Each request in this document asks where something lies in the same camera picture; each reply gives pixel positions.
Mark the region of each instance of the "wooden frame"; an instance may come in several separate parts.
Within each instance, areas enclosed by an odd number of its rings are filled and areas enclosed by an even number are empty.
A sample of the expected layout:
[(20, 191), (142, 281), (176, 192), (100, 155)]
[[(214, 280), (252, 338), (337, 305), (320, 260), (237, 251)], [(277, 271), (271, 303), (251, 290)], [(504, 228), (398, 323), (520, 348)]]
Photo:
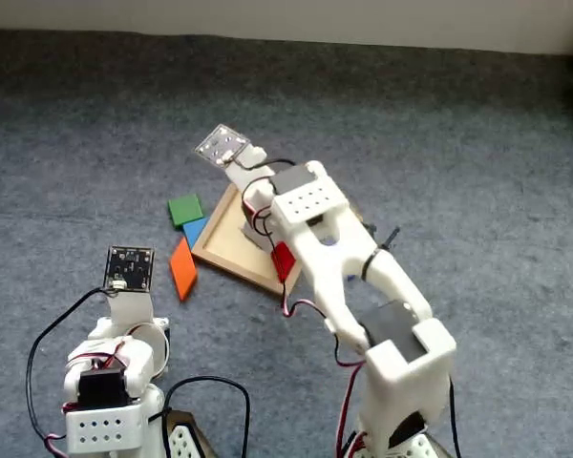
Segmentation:
[[(241, 279), (282, 294), (283, 286), (278, 281), (271, 256), (242, 233), (245, 218), (241, 205), (238, 188), (230, 184), (191, 252), (196, 258)], [(287, 294), (293, 289), (301, 270), (301, 263), (296, 262), (286, 278)]]

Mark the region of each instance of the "orange parallelogram block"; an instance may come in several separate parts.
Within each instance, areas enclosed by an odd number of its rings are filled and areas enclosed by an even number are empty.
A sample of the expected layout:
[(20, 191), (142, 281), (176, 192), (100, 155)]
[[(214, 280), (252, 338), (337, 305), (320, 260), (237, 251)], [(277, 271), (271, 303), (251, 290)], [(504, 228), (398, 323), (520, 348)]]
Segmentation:
[(187, 297), (195, 280), (198, 278), (198, 272), (195, 269), (191, 251), (185, 237), (182, 238), (176, 251), (172, 254), (172, 258), (170, 258), (170, 269), (172, 270), (176, 289), (179, 292), (179, 298), (181, 301), (184, 301), (184, 298)]

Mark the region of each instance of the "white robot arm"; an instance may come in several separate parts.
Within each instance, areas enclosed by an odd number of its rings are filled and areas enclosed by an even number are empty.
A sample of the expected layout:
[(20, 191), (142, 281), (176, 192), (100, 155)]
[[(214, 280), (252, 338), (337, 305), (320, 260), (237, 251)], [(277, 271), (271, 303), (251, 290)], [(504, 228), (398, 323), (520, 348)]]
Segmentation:
[[(367, 450), (376, 458), (433, 457), (420, 433), (446, 405), (456, 342), (393, 255), (373, 240), (320, 162), (275, 173), (262, 148), (223, 125), (196, 152), (224, 168), (249, 211), (271, 212), (267, 228), (303, 264), (328, 330), (364, 355), (358, 424)], [(390, 302), (357, 320), (345, 300), (348, 275)]]

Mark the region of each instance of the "green square block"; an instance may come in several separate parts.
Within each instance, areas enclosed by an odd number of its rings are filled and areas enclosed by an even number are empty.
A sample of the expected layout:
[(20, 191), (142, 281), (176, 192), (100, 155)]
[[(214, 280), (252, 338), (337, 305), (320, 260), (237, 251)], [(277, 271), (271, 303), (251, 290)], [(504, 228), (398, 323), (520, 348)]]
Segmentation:
[(195, 221), (203, 217), (200, 200), (197, 194), (189, 194), (181, 198), (168, 200), (168, 208), (172, 216), (174, 227), (181, 227), (189, 221)]

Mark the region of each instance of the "white wall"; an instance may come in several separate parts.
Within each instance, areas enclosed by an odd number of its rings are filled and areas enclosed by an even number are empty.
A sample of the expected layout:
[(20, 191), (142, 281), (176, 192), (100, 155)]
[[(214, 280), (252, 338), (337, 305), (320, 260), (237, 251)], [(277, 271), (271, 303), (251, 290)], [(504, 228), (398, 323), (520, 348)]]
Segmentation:
[(573, 53), (573, 0), (0, 0), (0, 28)]

